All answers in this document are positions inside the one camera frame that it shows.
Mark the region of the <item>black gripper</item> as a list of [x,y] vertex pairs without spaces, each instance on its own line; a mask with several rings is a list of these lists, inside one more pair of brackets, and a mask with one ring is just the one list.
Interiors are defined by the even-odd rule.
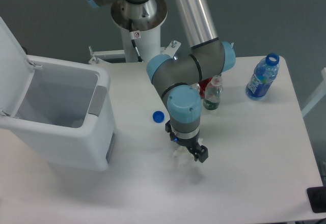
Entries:
[[208,158],[208,149],[204,145],[199,145],[198,143],[199,131],[186,133],[186,135],[177,131],[174,132],[171,129],[170,121],[165,123],[165,131],[169,134],[171,141],[188,149],[194,156],[194,161],[203,163]]

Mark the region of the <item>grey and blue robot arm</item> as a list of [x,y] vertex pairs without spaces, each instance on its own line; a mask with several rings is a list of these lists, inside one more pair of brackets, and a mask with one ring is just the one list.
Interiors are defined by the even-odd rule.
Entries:
[[[195,161],[204,162],[208,149],[199,144],[201,97],[193,84],[219,75],[235,65],[235,52],[222,42],[216,32],[206,0],[175,0],[191,53],[173,59],[159,53],[147,63],[147,74],[164,103],[170,120],[165,125],[171,141],[187,148]],[[160,26],[166,19],[164,0],[88,0],[94,7],[109,4],[116,25],[128,34],[124,47],[143,62],[149,52],[141,50],[140,40],[146,31]]]

